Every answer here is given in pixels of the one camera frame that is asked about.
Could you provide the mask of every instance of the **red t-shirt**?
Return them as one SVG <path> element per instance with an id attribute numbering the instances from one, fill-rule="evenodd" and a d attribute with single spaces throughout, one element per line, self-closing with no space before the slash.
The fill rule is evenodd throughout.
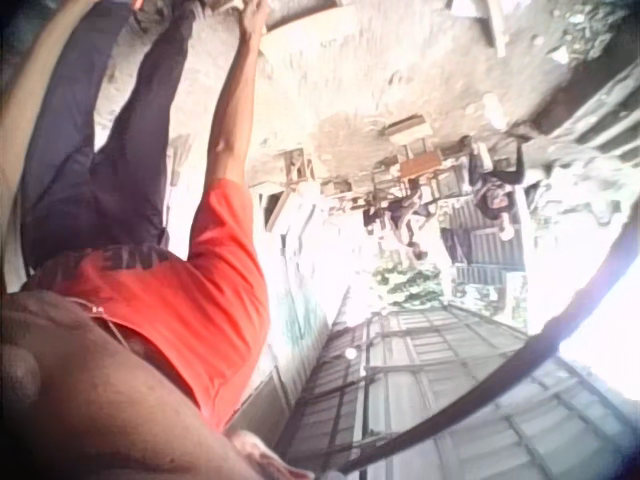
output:
<path id="1" fill-rule="evenodd" d="M 70 252 L 27 290 L 51 290 L 101 307 L 151 340 L 221 430 L 240 403 L 269 329 L 267 289 L 253 246 L 249 192 L 217 180 L 204 195 L 183 261 L 155 245 Z"/>

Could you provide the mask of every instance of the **hand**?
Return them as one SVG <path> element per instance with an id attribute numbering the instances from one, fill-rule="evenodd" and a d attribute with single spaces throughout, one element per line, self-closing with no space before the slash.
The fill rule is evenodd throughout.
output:
<path id="1" fill-rule="evenodd" d="M 243 38 L 250 43 L 259 44 L 268 16 L 268 0 L 244 0 L 240 19 L 240 34 Z"/>

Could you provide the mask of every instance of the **pants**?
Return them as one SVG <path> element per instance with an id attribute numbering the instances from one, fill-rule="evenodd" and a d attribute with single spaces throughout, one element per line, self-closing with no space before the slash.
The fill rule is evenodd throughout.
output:
<path id="1" fill-rule="evenodd" d="M 21 228 L 27 267 L 37 269 L 69 250 L 161 242 L 169 113 L 195 20 L 184 5 L 142 60 L 131 96 L 97 152 L 98 92 L 133 11 L 124 3 L 98 2 L 67 41 L 25 159 Z"/>
<path id="2" fill-rule="evenodd" d="M 482 172 L 480 165 L 482 159 L 479 155 L 473 153 L 469 156 L 469 185 L 472 187 L 481 181 L 483 175 L 497 178 L 507 185 L 520 185 L 524 181 L 524 157 L 522 155 L 522 145 L 518 143 L 516 153 L 516 169 L 513 171 L 492 170 L 490 172 Z"/>

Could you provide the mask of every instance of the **dirt ground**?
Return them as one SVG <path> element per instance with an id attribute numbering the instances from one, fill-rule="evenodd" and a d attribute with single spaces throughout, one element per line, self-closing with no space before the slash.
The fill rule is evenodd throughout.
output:
<path id="1" fill-rule="evenodd" d="M 270 25 L 321 8 L 323 0 L 272 0 Z M 507 56 L 499 59 L 476 19 L 454 17 L 445 0 L 359 0 L 357 35 L 304 51 L 263 57 L 257 82 L 249 181 L 283 180 L 273 154 L 304 146 L 321 177 L 368 170 L 393 153 L 380 129 L 420 113 L 433 142 L 491 135 L 482 96 L 499 98 L 510 121 L 530 116 L 569 74 L 547 56 L 563 42 L 577 0 L 532 0 L 506 18 Z M 171 135 L 193 143 L 185 169 L 199 176 L 210 120 L 237 42 L 230 14 L 197 22 L 172 110 Z M 118 41 L 96 109 L 97 141 L 130 92 L 157 34 L 133 24 Z M 532 37 L 543 38 L 534 45 Z"/>

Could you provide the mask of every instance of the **raised arm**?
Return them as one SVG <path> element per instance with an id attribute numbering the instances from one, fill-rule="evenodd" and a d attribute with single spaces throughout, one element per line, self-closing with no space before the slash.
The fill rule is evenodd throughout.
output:
<path id="1" fill-rule="evenodd" d="M 269 14 L 268 0 L 245 0 L 240 41 L 211 124 L 204 191 L 215 179 L 244 184 L 253 123 L 256 65 L 262 30 Z"/>

